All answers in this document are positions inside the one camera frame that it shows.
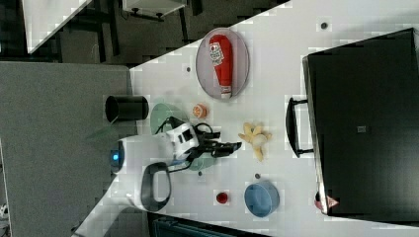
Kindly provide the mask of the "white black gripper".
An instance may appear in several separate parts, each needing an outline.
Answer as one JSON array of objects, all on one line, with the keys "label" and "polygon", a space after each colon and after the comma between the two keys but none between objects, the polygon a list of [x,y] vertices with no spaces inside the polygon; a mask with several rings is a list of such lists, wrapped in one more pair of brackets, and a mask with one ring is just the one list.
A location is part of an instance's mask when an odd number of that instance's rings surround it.
[{"label": "white black gripper", "polygon": [[[173,161],[184,162],[195,160],[205,152],[204,143],[199,140],[195,128],[189,123],[183,123],[176,128],[165,131],[169,143],[173,147]],[[220,132],[203,132],[200,138],[204,140],[219,139]],[[241,142],[218,143],[213,147],[212,156],[229,156],[241,147]]]}]

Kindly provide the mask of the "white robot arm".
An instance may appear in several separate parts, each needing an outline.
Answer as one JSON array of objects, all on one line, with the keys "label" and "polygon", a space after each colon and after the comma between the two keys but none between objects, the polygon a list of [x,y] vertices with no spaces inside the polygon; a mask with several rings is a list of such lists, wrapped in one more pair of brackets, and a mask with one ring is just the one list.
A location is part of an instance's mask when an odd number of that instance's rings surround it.
[{"label": "white robot arm", "polygon": [[161,210],[170,200],[172,173],[188,169],[204,153],[227,157],[241,147],[239,142],[219,142],[218,132],[206,132],[173,117],[167,121],[170,130],[118,141],[111,152],[115,178],[71,237],[104,237],[128,207]]}]

